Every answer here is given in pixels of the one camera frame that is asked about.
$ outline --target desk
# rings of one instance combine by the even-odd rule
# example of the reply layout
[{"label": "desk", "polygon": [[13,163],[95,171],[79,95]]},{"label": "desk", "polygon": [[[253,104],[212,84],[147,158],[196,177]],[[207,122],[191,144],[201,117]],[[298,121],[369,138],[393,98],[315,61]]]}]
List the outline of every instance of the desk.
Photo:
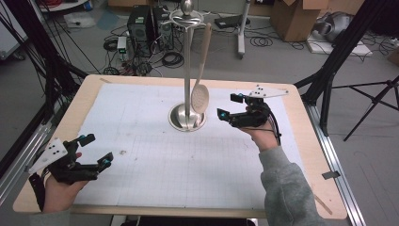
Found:
[{"label": "desk", "polygon": [[[90,75],[85,79],[82,87],[77,92],[70,108],[57,127],[54,137],[60,137],[62,140],[72,140],[77,137],[80,126],[84,122],[100,87],[104,83],[181,87],[184,85],[183,79],[176,78]],[[253,89],[257,85],[257,83],[249,82],[213,80],[202,80],[201,83],[208,88],[219,89]],[[295,142],[300,151],[302,162],[307,172],[307,178],[316,197],[317,209],[323,218],[346,218],[343,201],[334,181],[332,179],[325,180],[322,177],[322,173],[329,171],[329,167],[296,87],[286,84],[260,83],[260,85],[275,89],[287,89],[289,91],[290,95],[282,97],[282,100],[291,122]],[[33,190],[29,183],[24,185],[13,208],[16,212],[39,212]],[[79,214],[265,218],[264,211],[253,210],[74,205],[72,211]]]}]

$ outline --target tripod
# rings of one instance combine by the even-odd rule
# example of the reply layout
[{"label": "tripod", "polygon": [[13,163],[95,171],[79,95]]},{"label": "tripod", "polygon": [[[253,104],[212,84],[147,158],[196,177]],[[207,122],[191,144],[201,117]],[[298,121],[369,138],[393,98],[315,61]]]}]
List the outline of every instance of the tripod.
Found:
[{"label": "tripod", "polygon": [[[365,84],[357,84],[357,85],[349,85],[349,86],[340,86],[340,87],[333,87],[333,89],[339,89],[339,88],[351,88],[354,91],[370,98],[372,100],[372,106],[367,110],[367,112],[363,115],[363,117],[361,117],[360,121],[358,122],[358,124],[355,125],[355,127],[351,130],[351,132],[346,136],[346,138],[343,141],[347,141],[349,139],[349,137],[355,132],[355,130],[360,126],[360,124],[366,119],[366,117],[372,112],[372,110],[376,107],[376,105],[378,104],[383,104],[387,107],[390,107],[392,109],[395,109],[397,111],[399,111],[399,92],[398,92],[398,81],[399,81],[399,75],[393,79],[393,81],[391,80],[387,80],[385,82],[376,82],[376,83],[365,83]],[[365,86],[373,86],[373,85],[387,85],[384,89],[382,89],[381,92],[379,92],[375,97],[372,95],[369,95],[359,89],[357,89],[357,87],[365,87]],[[395,90],[395,95],[396,95],[396,104],[397,106],[394,105],[390,105],[386,102],[382,101],[382,98],[384,98],[384,96],[388,93],[388,91],[390,91],[391,89]]]}]

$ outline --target human hand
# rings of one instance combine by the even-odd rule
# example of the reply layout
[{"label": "human hand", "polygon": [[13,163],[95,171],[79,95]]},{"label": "human hand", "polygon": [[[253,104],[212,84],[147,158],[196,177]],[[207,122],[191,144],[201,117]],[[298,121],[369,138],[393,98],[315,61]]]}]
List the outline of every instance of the human hand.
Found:
[{"label": "human hand", "polygon": [[43,214],[49,214],[69,209],[79,191],[88,184],[88,181],[75,182],[72,185],[60,183],[51,175],[46,181],[46,198]]},{"label": "human hand", "polygon": [[259,127],[243,127],[240,130],[252,137],[259,148],[259,152],[265,152],[279,146],[269,121]]}]

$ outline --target gray sleeve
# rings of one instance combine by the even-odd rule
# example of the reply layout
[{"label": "gray sleeve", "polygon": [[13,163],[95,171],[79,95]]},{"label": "gray sleeve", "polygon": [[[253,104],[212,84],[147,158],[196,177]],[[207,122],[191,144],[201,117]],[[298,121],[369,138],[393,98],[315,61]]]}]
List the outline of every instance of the gray sleeve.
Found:
[{"label": "gray sleeve", "polygon": [[29,216],[30,226],[70,226],[70,210]]},{"label": "gray sleeve", "polygon": [[261,180],[266,190],[264,208],[270,226],[327,225],[317,213],[313,193],[300,167],[281,147],[259,153]]}]

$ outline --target metal rail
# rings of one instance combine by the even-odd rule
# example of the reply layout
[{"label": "metal rail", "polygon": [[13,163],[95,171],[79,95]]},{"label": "metal rail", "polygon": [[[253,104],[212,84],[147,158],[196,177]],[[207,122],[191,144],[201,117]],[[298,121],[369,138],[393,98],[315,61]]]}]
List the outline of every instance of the metal rail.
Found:
[{"label": "metal rail", "polygon": [[343,204],[345,205],[346,211],[348,213],[350,221],[352,222],[352,225],[365,226],[366,223],[364,222],[363,215],[360,212],[359,206],[355,200],[355,197],[352,193],[349,183],[346,180],[345,173],[343,172],[343,168],[341,166],[337,154],[335,153],[331,140],[329,137],[326,137],[324,135],[323,130],[320,127],[320,122],[319,122],[320,113],[317,107],[305,104],[305,108],[308,111],[308,115],[311,119],[311,124],[313,125],[314,132],[316,133],[320,145],[322,146],[330,170],[338,171],[341,174],[341,176],[335,178],[335,184],[337,185],[341,197],[343,198]]}]

